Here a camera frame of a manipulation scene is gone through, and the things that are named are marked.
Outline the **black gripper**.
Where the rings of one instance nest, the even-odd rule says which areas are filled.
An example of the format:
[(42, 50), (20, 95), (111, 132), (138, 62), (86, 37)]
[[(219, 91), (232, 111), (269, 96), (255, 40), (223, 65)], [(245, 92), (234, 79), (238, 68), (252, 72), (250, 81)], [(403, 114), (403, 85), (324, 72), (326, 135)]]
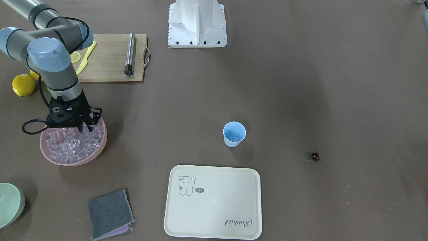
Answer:
[(102, 115), (101, 108), (92, 108), (85, 93), (72, 100), (64, 100), (61, 96), (49, 101), (49, 114), (45, 125), (48, 128), (77, 128), (80, 133), (84, 131), (84, 124), (92, 132)]

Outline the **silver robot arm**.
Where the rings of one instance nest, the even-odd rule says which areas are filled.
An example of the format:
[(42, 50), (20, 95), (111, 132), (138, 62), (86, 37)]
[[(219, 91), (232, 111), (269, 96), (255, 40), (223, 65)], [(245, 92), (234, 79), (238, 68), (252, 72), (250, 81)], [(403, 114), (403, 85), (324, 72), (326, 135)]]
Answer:
[(4, 3), (28, 19), (35, 30), (13, 26), (1, 30), (1, 51), (39, 75), (51, 94), (46, 117), (22, 125), (43, 122), (46, 128), (77, 128), (91, 132), (102, 109), (92, 108), (71, 63), (70, 54), (93, 44), (87, 23), (62, 16), (41, 0), (5, 0)]

